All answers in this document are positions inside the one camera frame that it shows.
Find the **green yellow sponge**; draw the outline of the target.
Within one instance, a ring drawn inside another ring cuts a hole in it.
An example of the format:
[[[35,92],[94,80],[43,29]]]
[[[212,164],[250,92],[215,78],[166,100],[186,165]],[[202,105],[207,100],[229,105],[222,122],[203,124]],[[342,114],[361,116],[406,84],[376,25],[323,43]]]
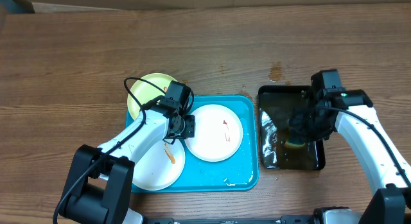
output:
[[[301,137],[292,137],[290,136],[284,143],[286,148],[302,148],[305,147],[306,142]]]

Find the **white plate with red stain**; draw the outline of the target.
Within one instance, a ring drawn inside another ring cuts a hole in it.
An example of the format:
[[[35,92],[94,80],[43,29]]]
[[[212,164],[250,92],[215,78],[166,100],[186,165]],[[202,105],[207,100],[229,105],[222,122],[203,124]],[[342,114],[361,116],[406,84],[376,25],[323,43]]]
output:
[[[243,139],[239,117],[222,105],[204,105],[192,112],[195,136],[185,140],[188,150],[207,162],[220,162],[234,155]]]

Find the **white plate with orange stain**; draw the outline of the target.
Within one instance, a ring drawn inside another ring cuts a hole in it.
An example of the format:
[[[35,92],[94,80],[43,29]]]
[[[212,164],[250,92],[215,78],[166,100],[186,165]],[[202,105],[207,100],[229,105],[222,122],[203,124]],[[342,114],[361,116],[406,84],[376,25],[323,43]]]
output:
[[[177,181],[185,166],[186,155],[180,141],[154,144],[135,165],[132,183],[146,191],[165,189]]]

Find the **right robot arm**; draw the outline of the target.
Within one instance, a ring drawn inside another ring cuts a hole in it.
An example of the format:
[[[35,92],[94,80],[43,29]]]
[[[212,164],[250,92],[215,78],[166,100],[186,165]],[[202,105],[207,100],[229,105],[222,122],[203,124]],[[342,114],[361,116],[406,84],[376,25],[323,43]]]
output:
[[[382,127],[363,90],[308,96],[288,120],[292,139],[304,142],[340,134],[350,145],[369,181],[372,200],[361,216],[336,209],[320,211],[321,223],[406,223],[410,208],[410,164]]]

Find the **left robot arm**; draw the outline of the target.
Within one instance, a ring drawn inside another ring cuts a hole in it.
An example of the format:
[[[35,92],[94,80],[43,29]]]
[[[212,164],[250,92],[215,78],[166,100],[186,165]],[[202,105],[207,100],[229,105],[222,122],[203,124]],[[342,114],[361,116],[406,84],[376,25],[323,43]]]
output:
[[[193,115],[149,110],[99,147],[80,146],[53,222],[63,216],[78,223],[143,223],[143,216],[129,207],[135,164],[157,142],[173,144],[194,134]]]

